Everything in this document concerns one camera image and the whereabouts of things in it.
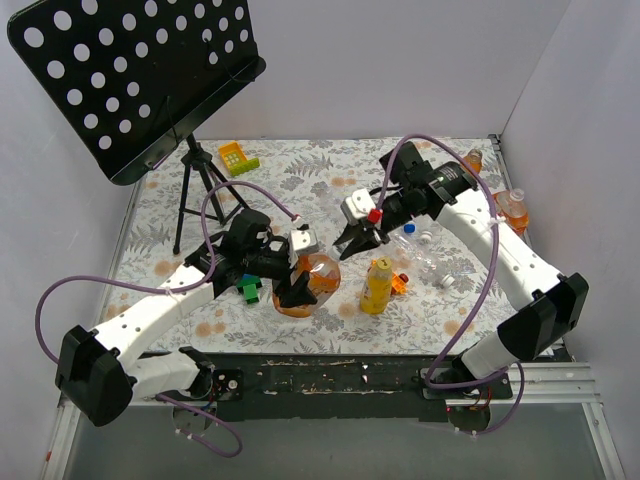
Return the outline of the orange juice bottle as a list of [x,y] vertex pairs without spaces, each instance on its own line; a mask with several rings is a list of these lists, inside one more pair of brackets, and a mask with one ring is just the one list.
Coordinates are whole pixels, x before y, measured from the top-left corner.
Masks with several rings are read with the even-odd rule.
[[476,173],[480,173],[483,167],[483,153],[479,149],[471,149],[463,157],[466,164]]

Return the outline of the crushed orange label bottle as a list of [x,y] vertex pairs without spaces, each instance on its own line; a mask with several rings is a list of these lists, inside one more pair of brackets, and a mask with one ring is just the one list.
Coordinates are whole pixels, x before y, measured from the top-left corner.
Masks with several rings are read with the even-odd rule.
[[520,188],[493,194],[496,211],[519,236],[523,236],[529,225],[529,213],[524,202],[525,194]]

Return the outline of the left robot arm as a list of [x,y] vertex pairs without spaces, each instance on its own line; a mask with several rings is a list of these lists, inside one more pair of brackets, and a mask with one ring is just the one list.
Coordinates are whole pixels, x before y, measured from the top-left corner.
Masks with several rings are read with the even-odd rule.
[[185,258],[157,294],[90,331],[81,326],[63,338],[55,384],[96,427],[120,416],[132,400],[180,391],[201,400],[214,389],[214,366],[193,347],[147,357],[145,351],[193,311],[239,286],[243,276],[271,279],[282,306],[315,305],[308,272],[299,263],[318,252],[315,232],[301,219],[277,236],[270,218],[242,210],[231,226]]

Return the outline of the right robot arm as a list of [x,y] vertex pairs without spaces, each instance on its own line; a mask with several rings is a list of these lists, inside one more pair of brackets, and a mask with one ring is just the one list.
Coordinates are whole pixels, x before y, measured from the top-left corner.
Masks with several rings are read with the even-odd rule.
[[538,357],[579,321],[589,285],[579,273],[565,275],[537,255],[497,216],[489,187],[453,149],[451,161],[432,167],[414,142],[403,137],[380,164],[385,176],[373,199],[368,190],[341,203],[347,225],[338,237],[342,259],[388,243],[390,233],[428,216],[461,241],[484,265],[487,279],[476,301],[482,305],[498,283],[515,314],[440,371],[433,363],[423,378],[432,390],[475,397],[516,362]]

